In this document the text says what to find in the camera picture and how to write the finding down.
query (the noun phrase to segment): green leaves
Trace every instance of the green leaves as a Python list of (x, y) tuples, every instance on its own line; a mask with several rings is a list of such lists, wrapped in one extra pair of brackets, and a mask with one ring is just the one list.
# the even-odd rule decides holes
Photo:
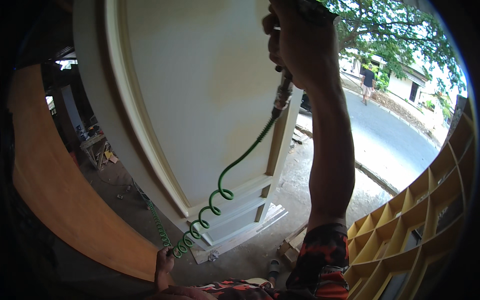
[(384, 68), (399, 78), (406, 77), (402, 64), (409, 66), (415, 62), (414, 55), (420, 55), (429, 65), (428, 69), (423, 66), (428, 80), (437, 63), (441, 70), (448, 69), (450, 88), (466, 89), (453, 48), (432, 15), (394, 0), (320, 2), (343, 18), (337, 25), (340, 54), (347, 55), (348, 48), (357, 49), (360, 55), (376, 54), (387, 62)]

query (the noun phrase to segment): slipper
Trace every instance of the slipper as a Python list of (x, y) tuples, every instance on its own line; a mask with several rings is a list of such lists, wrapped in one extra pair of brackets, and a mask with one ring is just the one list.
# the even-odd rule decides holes
[(278, 274), (280, 273), (280, 263), (276, 259), (272, 259), (270, 261), (270, 265), (268, 267), (268, 276), (267, 278), (273, 277), (273, 279), (277, 279)]

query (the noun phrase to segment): black shirt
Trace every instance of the black shirt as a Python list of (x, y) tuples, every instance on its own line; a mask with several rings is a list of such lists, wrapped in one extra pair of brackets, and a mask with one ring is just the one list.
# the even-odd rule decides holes
[(375, 73), (373, 73), (370, 70), (365, 70), (365, 73), (363, 74), (365, 76), (365, 79), (363, 80), (363, 84), (368, 87), (372, 87), (372, 80), (375, 78)]

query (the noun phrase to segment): road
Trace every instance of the road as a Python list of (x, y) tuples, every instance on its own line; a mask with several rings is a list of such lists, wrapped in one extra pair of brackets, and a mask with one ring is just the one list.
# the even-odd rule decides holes
[[(423, 136), (380, 107), (365, 106), (357, 95), (345, 92), (355, 145), (355, 159), (400, 191), (410, 185), (435, 159), (438, 150)], [(312, 115), (303, 109), (297, 124), (312, 127)]]

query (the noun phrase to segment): man walking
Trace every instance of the man walking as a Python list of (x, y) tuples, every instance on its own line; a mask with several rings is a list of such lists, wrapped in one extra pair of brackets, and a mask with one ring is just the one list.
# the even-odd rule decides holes
[(362, 103), (367, 105), (367, 99), (372, 96), (373, 89), (375, 88), (375, 73), (372, 72), (372, 64), (368, 65), (368, 70), (365, 70), (361, 79), (361, 85), (363, 87), (363, 101)]

